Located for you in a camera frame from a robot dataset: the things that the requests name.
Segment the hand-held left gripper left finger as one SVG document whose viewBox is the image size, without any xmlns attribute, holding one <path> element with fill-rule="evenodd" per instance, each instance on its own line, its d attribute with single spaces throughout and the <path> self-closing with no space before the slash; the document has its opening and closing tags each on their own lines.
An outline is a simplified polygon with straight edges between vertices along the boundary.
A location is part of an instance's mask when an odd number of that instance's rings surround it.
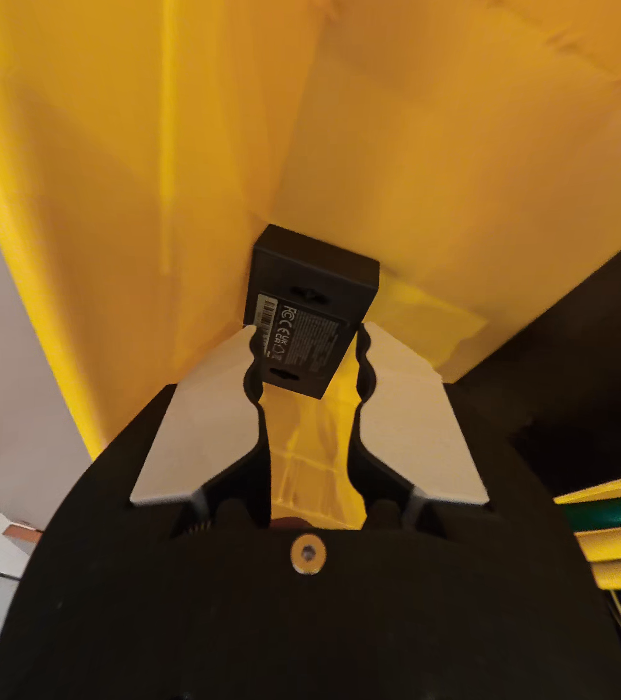
<svg viewBox="0 0 621 700">
<path fill-rule="evenodd" d="M 262 330 L 245 326 L 174 390 L 131 491 L 137 507 L 188 503 L 199 520 L 240 501 L 271 522 L 271 451 L 261 404 Z"/>
</svg>

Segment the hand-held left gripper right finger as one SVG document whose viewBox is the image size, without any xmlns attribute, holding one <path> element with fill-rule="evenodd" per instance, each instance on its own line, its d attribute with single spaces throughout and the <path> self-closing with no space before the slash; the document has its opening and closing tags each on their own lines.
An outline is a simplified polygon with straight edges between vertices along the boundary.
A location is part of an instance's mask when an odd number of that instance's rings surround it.
<svg viewBox="0 0 621 700">
<path fill-rule="evenodd" d="M 358 330 L 348 477 L 367 520 L 387 510 L 404 526 L 429 521 L 432 505 L 490 502 L 440 374 L 375 322 Z"/>
</svg>

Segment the black ethernet switch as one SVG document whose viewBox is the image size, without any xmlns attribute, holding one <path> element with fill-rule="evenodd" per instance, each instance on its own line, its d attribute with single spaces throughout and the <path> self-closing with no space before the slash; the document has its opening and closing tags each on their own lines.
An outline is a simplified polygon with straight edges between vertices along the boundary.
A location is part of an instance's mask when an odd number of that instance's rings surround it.
<svg viewBox="0 0 621 700">
<path fill-rule="evenodd" d="M 321 399 L 379 279 L 373 258 L 267 225 L 252 248 L 244 313 L 261 335 L 262 381 Z"/>
</svg>

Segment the yellow plastic cable bin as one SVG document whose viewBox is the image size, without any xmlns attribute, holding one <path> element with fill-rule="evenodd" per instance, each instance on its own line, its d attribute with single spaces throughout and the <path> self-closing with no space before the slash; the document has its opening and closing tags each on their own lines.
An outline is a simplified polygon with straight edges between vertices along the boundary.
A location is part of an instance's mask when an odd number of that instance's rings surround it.
<svg viewBox="0 0 621 700">
<path fill-rule="evenodd" d="M 621 249 L 621 1 L 0 1 L 0 512 L 242 322 L 268 223 L 456 380 Z"/>
</svg>

